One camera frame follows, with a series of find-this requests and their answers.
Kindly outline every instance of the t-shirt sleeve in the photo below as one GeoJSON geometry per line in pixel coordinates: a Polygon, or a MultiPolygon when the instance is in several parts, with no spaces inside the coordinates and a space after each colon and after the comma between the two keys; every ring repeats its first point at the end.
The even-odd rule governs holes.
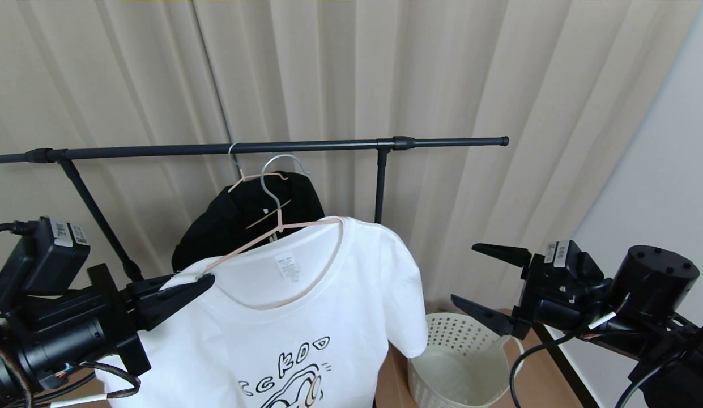
{"type": "Polygon", "coordinates": [[[427,346],[419,267],[401,238],[389,229],[382,233],[380,249],[387,337],[404,356],[414,358],[427,346]]]}

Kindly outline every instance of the white laundry basket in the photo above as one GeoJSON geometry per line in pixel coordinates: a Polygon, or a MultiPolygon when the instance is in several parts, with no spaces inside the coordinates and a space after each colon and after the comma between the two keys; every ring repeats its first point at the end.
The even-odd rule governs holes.
{"type": "Polygon", "coordinates": [[[513,339],[522,353],[519,340],[500,337],[457,313],[429,314],[427,327],[427,349],[409,360],[408,370],[411,395],[420,408],[489,406],[507,392],[509,367],[502,346],[513,339]]]}

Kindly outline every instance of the black garment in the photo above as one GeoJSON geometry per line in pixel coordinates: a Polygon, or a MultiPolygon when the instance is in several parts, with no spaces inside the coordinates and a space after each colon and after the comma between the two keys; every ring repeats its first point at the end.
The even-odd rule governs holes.
{"type": "MultiPolygon", "coordinates": [[[[316,191],[306,176],[284,171],[277,173],[288,179],[266,176],[266,186],[271,193],[276,194],[281,204],[290,199],[289,204],[282,209],[284,223],[312,222],[325,216],[316,191]]],[[[229,188],[230,186],[225,186],[209,204],[208,210],[185,232],[172,255],[173,271],[181,271],[201,259],[231,253],[276,227],[278,218],[276,214],[271,214],[246,229],[276,209],[276,202],[261,188],[260,178],[244,181],[231,193],[228,193],[229,188]]],[[[277,237],[284,237],[297,230],[299,229],[285,229],[277,237]]],[[[260,242],[253,248],[266,242],[260,242]]]]}

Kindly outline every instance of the beige curtain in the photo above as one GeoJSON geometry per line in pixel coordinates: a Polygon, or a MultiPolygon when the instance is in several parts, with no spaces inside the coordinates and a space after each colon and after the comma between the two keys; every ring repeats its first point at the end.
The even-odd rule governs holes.
{"type": "MultiPolygon", "coordinates": [[[[476,242],[572,234],[656,95],[697,2],[0,2],[0,153],[35,147],[509,136],[392,152],[384,224],[425,296],[510,307],[517,269],[476,242]]],[[[258,171],[271,155],[244,155],[258,171]]],[[[374,152],[305,152],[328,214],[372,220],[374,152]]],[[[225,157],[77,166],[147,276],[235,179],[225,157]]],[[[85,225],[56,165],[0,165],[0,222],[85,225]]],[[[0,263],[14,244],[0,238],[0,263]]]]}

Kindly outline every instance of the white label sticker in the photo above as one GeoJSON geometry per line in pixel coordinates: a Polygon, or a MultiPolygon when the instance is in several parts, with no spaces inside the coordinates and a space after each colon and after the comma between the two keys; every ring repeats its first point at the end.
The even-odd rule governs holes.
{"type": "Polygon", "coordinates": [[[284,279],[288,279],[291,282],[299,283],[301,271],[298,266],[296,266],[296,260],[293,257],[293,253],[284,252],[276,256],[276,265],[278,266],[278,271],[281,272],[281,276],[284,279]]]}
{"type": "Polygon", "coordinates": [[[558,241],[558,251],[555,253],[553,268],[563,268],[565,266],[565,259],[568,257],[569,243],[570,241],[558,241]]]}
{"type": "Polygon", "coordinates": [[[78,244],[89,245],[90,241],[87,241],[87,235],[84,235],[84,229],[79,225],[69,224],[72,228],[72,235],[74,235],[74,240],[78,244]]]}
{"type": "Polygon", "coordinates": [[[545,250],[545,261],[544,264],[550,264],[555,257],[555,247],[558,243],[548,243],[548,249],[545,250]]]}
{"type": "Polygon", "coordinates": [[[72,237],[69,236],[69,225],[60,220],[49,220],[52,226],[52,234],[54,235],[54,243],[59,246],[72,248],[74,243],[72,237]]]}

